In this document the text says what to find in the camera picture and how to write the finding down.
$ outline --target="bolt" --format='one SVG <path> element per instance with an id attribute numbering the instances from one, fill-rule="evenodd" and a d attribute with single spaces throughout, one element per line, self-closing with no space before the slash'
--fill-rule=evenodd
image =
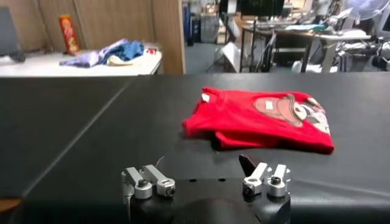
<path id="1" fill-rule="evenodd" d="M 173 197 L 176 193 L 176 190 L 174 187 L 168 187 L 166 190 L 165 190 L 165 194 L 167 197 Z"/>
<path id="2" fill-rule="evenodd" d="M 282 182 L 282 180 L 279 177 L 271 177 L 271 184 L 276 185 L 280 184 L 280 182 Z"/>
<path id="3" fill-rule="evenodd" d="M 145 179 L 140 179 L 140 180 L 138 181 L 138 187 L 146 187 L 148 183 L 149 183 L 149 182 L 147 182 L 147 180 L 145 180 Z"/>
<path id="4" fill-rule="evenodd" d="M 246 186 L 243 190 L 243 194 L 245 197 L 250 197 L 250 196 L 253 196 L 254 194 L 254 190 L 253 190 L 253 187 L 252 186 Z"/>

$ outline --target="black fabric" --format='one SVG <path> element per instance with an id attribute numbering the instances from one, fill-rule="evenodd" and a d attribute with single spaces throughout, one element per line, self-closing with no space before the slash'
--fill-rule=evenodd
<path id="1" fill-rule="evenodd" d="M 0 79 L 0 198 L 21 197 L 129 78 Z"/>
<path id="2" fill-rule="evenodd" d="M 238 155 L 244 153 L 291 168 L 293 223 L 386 223 L 389 75 L 137 77 L 27 196 L 13 222 L 127 223 L 123 168 L 155 164 L 165 156 L 159 167 L 172 178 L 243 177 Z M 332 155 L 285 149 L 220 152 L 208 140 L 185 139 L 181 122 L 192 113 L 204 86 L 308 93 L 327 112 L 336 150 Z M 42 221 L 44 215 L 49 217 Z"/>

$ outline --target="metal stand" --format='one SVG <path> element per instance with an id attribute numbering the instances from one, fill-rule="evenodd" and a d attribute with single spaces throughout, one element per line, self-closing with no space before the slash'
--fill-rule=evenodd
<path id="1" fill-rule="evenodd" d="M 257 17 L 255 18 L 255 21 L 253 22 L 253 28 L 252 28 L 252 41 L 250 44 L 250 66 L 249 66 L 249 72 L 252 72 L 252 66 L 254 65 L 254 44 L 255 44 L 255 32 L 256 32 L 256 25 L 257 25 Z"/>

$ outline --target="crumpled fabric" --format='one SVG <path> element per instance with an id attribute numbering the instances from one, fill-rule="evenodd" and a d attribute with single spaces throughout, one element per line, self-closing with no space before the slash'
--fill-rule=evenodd
<path id="1" fill-rule="evenodd" d="M 144 45 L 139 41 L 127 42 L 111 48 L 104 56 L 103 64 L 107 64 L 107 60 L 112 55 L 117 56 L 122 61 L 129 61 L 133 58 L 143 55 Z"/>
<path id="2" fill-rule="evenodd" d="M 118 46 L 133 42 L 129 42 L 127 39 L 121 39 L 101 49 L 100 51 L 91 51 L 88 53 L 80 54 L 76 58 L 60 61 L 60 65 L 91 68 L 95 65 L 102 64 L 104 61 L 107 61 L 106 55 L 109 54 L 112 50 L 117 49 Z"/>

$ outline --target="folded t-shirt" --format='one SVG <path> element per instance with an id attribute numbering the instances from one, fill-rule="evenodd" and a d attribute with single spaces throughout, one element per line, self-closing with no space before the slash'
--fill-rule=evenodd
<path id="1" fill-rule="evenodd" d="M 284 147 L 331 153 L 325 110 L 299 92 L 249 92 L 204 88 L 190 118 L 187 136 L 212 131 L 223 149 Z"/>

